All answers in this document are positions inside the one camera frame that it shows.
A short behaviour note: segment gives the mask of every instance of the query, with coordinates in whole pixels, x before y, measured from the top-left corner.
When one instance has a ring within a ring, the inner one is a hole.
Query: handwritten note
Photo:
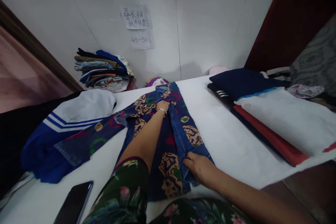
[[[121,16],[124,18],[127,29],[152,29],[151,14],[147,5],[121,6]]]
[[[152,30],[133,31],[131,36],[133,50],[146,50],[155,48]]]

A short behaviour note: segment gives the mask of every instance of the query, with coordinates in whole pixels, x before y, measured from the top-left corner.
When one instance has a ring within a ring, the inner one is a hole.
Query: patterned denim jacket
[[[157,102],[161,100],[170,102],[170,106],[168,116],[162,122],[149,175],[148,200],[158,201],[187,193],[190,191],[190,183],[197,185],[195,177],[182,162],[187,153],[192,151],[208,157],[212,162],[213,160],[175,82],[157,86],[156,91],[144,94],[124,110],[56,144],[55,147],[73,166],[77,166],[120,130],[128,127],[119,160],[127,145],[151,119]]]

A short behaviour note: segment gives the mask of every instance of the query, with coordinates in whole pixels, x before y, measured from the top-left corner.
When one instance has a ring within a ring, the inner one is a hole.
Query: floral pants
[[[146,223],[148,169],[138,157],[115,168],[83,224]],[[211,198],[180,198],[170,203],[151,224],[250,223],[233,205]]]

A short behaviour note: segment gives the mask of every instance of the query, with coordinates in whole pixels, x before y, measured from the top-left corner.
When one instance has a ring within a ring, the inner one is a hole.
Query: bracelet
[[[159,108],[158,111],[159,111],[159,110],[162,110],[162,111],[164,111],[164,112],[167,114],[167,111],[164,110],[163,108]]]

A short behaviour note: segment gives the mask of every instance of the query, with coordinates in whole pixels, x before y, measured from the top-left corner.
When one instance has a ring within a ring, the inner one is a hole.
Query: floor
[[[262,189],[299,211],[310,223],[336,223],[336,162],[296,173]]]

